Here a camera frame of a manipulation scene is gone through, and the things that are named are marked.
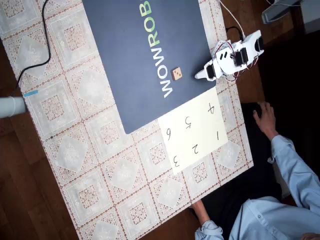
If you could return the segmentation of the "person's left hand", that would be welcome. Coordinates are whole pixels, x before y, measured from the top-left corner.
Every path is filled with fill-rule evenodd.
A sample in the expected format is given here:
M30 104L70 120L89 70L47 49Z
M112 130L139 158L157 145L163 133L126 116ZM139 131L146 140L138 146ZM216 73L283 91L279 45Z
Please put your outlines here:
M207 211L205 209L205 206L204 206L204 204L203 204L201 199L198 200L195 203L192 203L190 207L194 210L194 212L195 212L195 214L196 214L201 226L205 222L210 220L210 217L209 217L209 215L208 215L208 213L207 213Z

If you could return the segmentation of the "person's right hand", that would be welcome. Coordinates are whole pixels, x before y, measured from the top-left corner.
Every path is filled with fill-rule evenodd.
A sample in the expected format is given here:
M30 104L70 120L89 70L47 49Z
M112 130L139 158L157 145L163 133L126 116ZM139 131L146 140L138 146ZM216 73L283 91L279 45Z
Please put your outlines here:
M276 117L274 108L269 102L259 102L258 105L261 109L261 116L258 115L256 110L253 111L253 118L259 129L271 141L274 137L279 135L276 130Z

